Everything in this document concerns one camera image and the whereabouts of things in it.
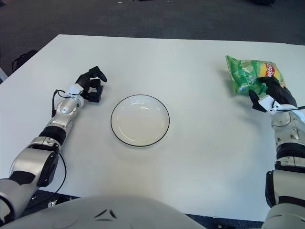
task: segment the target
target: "gray carpet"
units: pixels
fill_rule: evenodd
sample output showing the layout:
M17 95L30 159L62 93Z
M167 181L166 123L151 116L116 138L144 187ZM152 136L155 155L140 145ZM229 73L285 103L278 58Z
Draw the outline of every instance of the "gray carpet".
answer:
M304 0L3 1L0 66L7 75L14 59L57 34L305 44Z

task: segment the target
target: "white table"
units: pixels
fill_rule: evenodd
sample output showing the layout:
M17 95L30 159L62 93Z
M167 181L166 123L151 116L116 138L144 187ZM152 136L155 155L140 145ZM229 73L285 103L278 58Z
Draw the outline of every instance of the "white table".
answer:
M274 132L268 114L232 93L226 54L275 62L305 105L304 46L58 35L0 85L0 177L49 121L54 90L68 90L97 65L108 82L100 104L80 110L62 148L61 193L139 195L183 213L264 221ZM113 108L133 94L158 98L170 114L166 136L150 147L125 145L111 130ZM55 191L62 178L60 162L43 190Z

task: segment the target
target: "black joint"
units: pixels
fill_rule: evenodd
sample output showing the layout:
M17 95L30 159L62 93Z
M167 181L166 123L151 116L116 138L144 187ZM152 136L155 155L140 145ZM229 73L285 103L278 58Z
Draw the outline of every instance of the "black joint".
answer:
M55 152L56 154L59 154L59 152L60 152L58 144L54 144L53 146L33 144L33 145L30 145L28 148L52 151L52 152Z
M30 184L34 180L35 175L25 171L14 171L9 180L17 182L19 185Z
M269 207L273 207L275 202L275 190L273 185L273 171L269 171L266 174L266 189L265 189L266 201Z
M60 145L62 145L66 138L66 135L67 134L66 134L66 131L64 131L64 129L62 129L58 126L50 125L50 126L47 126L46 128L44 128L44 130L41 132L39 137L53 138L56 141L58 141Z
M284 143L276 149L276 159L285 156L305 158L305 146L298 143Z
M43 165L41 175L37 183L38 187L46 187L53 181L57 163L58 154L52 152Z
M305 208L305 200L298 199L295 197L288 197L288 196L280 196L278 198L279 204L294 204Z
M295 172L295 173L305 173L305 168L303 168L303 167L283 166L283 165L281 165L280 161L277 161L275 163L275 169L283 170L283 171L289 171L289 172Z

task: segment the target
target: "bag of chips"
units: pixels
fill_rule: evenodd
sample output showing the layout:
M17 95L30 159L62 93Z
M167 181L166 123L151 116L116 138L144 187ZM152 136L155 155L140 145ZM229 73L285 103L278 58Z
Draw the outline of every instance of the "bag of chips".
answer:
M273 62L267 61L239 61L231 56L225 56L229 67L233 89L235 93L247 93L254 90L260 97L265 95L267 89L264 83L258 82L259 77L274 76L282 87L284 78Z

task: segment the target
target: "lay's logo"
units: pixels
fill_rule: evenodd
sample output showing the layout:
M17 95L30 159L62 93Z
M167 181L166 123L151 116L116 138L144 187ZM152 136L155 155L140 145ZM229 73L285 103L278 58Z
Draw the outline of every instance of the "lay's logo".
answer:
M268 64L268 63L265 63L266 65L266 75L267 77L271 77L274 75L275 73L275 68L271 65L271 64Z

